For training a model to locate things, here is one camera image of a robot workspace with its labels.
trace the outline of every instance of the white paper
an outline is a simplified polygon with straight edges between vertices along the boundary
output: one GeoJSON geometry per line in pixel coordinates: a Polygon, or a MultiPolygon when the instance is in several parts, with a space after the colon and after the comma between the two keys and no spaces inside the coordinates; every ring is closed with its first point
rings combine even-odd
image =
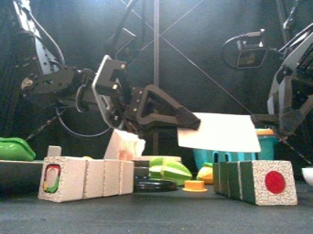
{"type": "Polygon", "coordinates": [[[177,145],[223,152],[260,152],[255,128],[248,115],[195,113],[199,129],[177,128],[177,145]]]}

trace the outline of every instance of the green toy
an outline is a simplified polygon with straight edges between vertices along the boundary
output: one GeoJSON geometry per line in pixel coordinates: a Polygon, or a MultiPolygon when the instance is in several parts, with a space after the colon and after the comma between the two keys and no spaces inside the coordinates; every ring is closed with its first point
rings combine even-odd
{"type": "Polygon", "coordinates": [[[192,174],[180,162],[156,157],[149,161],[149,177],[172,180],[177,186],[183,186],[184,181],[192,178],[192,174]]]}
{"type": "Polygon", "coordinates": [[[33,161],[36,153],[28,143],[17,137],[0,137],[0,160],[33,161]]]}

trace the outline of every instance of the teal basket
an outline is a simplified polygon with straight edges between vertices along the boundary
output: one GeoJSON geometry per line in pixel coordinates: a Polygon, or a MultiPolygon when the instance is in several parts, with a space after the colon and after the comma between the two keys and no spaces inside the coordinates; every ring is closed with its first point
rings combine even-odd
{"type": "Polygon", "coordinates": [[[260,135],[258,136],[258,139],[260,146],[259,153],[239,153],[192,149],[193,162],[197,170],[203,167],[204,163],[215,163],[215,159],[217,162],[274,160],[274,145],[278,142],[276,138],[274,136],[260,135]]]}

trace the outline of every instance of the red dot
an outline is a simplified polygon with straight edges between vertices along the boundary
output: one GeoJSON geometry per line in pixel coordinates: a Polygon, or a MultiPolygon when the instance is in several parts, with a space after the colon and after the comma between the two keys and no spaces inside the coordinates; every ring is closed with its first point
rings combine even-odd
{"type": "Polygon", "coordinates": [[[264,177],[264,185],[272,194],[279,194],[286,186],[283,175],[275,171],[268,172],[264,177]]]}

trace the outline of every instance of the white block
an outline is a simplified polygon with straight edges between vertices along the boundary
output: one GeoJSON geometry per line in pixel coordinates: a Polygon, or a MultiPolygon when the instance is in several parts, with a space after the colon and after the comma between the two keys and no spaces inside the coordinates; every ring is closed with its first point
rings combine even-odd
{"type": "Polygon", "coordinates": [[[104,184],[104,160],[86,160],[82,198],[96,198],[102,196],[104,184]]]}
{"type": "Polygon", "coordinates": [[[60,146],[49,145],[46,157],[60,157],[62,148],[60,146]]]}
{"type": "Polygon", "coordinates": [[[82,199],[85,159],[45,157],[37,198],[53,202],[82,199]]]}
{"type": "Polygon", "coordinates": [[[120,161],[120,195],[133,192],[133,162],[120,161]]]}
{"type": "Polygon", "coordinates": [[[104,173],[102,173],[102,197],[114,196],[120,192],[118,179],[120,179],[120,162],[118,160],[104,160],[104,173]]]}

